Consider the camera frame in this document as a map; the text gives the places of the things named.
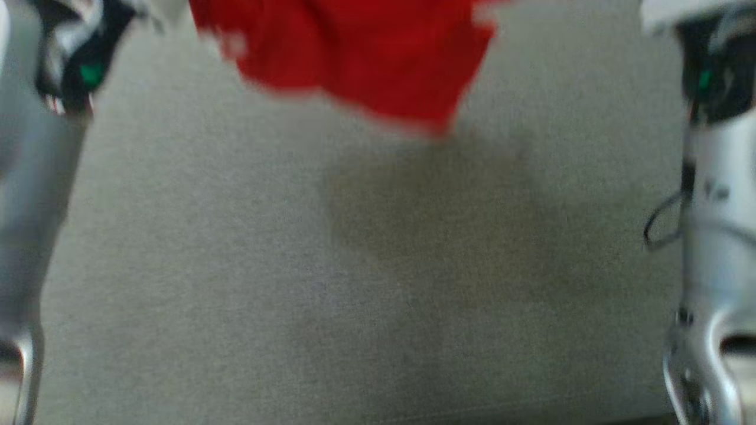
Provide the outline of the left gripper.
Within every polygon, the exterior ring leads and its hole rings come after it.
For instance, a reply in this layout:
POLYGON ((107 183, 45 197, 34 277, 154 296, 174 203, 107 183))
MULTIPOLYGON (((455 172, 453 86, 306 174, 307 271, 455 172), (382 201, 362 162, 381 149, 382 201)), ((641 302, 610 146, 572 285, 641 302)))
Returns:
POLYGON ((43 37, 36 83, 58 114, 89 114, 118 45, 139 17, 132 1, 37 1, 43 37))

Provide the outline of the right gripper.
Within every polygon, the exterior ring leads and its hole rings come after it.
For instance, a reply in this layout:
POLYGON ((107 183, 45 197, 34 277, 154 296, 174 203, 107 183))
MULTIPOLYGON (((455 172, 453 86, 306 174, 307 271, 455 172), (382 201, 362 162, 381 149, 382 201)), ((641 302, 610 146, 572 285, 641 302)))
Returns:
POLYGON ((714 125, 754 108, 753 1, 642 1, 641 27, 674 35, 691 125, 714 125))

